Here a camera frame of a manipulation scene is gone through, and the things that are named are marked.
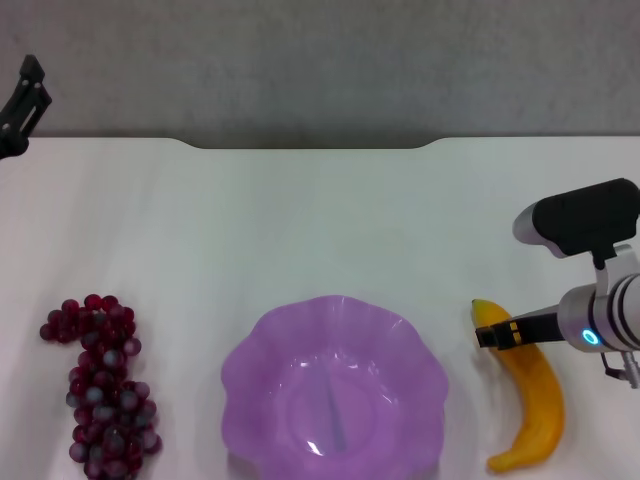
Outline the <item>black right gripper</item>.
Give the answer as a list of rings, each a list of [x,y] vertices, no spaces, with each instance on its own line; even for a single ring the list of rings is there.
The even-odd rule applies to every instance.
[[[481,348],[512,349],[520,344],[563,342],[557,308],[545,308],[519,317],[475,328]]]

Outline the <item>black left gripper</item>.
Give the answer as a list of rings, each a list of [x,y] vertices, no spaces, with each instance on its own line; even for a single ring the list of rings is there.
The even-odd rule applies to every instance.
[[[1,110],[0,159],[23,155],[28,138],[52,99],[43,85],[45,73],[33,54],[26,55],[19,81]]]

